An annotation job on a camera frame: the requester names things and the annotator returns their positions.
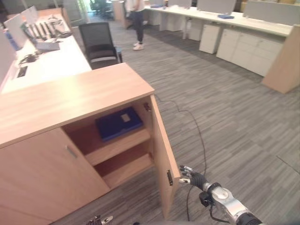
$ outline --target desk partition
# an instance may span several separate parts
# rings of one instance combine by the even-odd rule
[[[150,5],[165,5],[164,0],[149,0]]]
[[[197,9],[213,13],[231,14],[236,0],[198,0]]]
[[[249,0],[243,16],[271,23],[294,25],[300,23],[300,6]]]
[[[16,59],[16,53],[5,34],[0,30],[0,86],[8,70]]]
[[[177,5],[179,7],[190,8],[192,6],[192,0],[169,0],[168,6]]]
[[[21,29],[23,23],[24,22],[22,20],[21,14],[17,14],[13,18],[4,22],[4,25],[7,27],[9,33],[20,48],[23,48],[27,40],[26,36],[24,35]]]

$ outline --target cabinet handle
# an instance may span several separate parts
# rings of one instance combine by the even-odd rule
[[[77,158],[77,155],[69,148],[69,146],[65,146],[65,149],[74,157]]]
[[[167,171],[167,177],[168,177],[168,180],[169,180],[169,185],[173,186],[173,178],[172,178],[170,170]]]

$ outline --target blue folder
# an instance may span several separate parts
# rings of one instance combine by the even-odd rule
[[[143,122],[132,107],[96,120],[96,126],[103,142],[107,142],[142,125]]]

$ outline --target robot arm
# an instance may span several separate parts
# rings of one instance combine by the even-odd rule
[[[228,222],[233,225],[262,225],[263,223],[256,218],[239,200],[233,197],[232,193],[221,187],[219,183],[209,183],[206,178],[194,172],[192,168],[181,165],[182,174],[189,177],[180,179],[180,183],[194,185],[201,189],[199,197],[201,203],[206,207],[215,205],[222,211]]]

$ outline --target blue object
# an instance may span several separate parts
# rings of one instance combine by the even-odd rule
[[[161,8],[163,7],[164,5],[161,5],[161,4],[154,4],[154,5],[151,5],[150,8]]]
[[[18,44],[15,42],[15,40],[13,39],[13,37],[11,36],[11,34],[8,32],[8,31],[5,31],[4,32],[6,37],[8,38],[10,44],[13,46],[13,48],[18,51],[20,50],[21,48],[18,46]]]
[[[227,15],[227,14],[219,14],[217,16],[222,18],[222,19],[233,19],[234,18],[233,15]]]
[[[143,122],[132,107],[96,120],[96,126],[103,142],[107,142],[142,125]]]

